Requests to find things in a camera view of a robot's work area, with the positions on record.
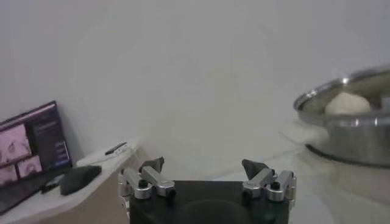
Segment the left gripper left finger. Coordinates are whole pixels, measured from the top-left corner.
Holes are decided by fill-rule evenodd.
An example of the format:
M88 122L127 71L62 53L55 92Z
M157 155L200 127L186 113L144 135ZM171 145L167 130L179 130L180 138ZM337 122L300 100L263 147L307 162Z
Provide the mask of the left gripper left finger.
M164 198L174 197L175 182L161 174L164 157L144 161L136 170L125 168L118 174L118 195L122 198L135 197L138 200L151 198L153 190Z

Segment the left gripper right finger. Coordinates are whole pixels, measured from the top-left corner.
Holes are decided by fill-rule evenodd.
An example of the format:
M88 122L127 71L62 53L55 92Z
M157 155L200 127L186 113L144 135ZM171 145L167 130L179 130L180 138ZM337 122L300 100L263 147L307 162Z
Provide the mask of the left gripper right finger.
M283 170L277 173L265 163L248 159L243 159L241 165L248 177L248 180L242 183L245 201L266 197L272 202L295 202L296 176L293 171Z

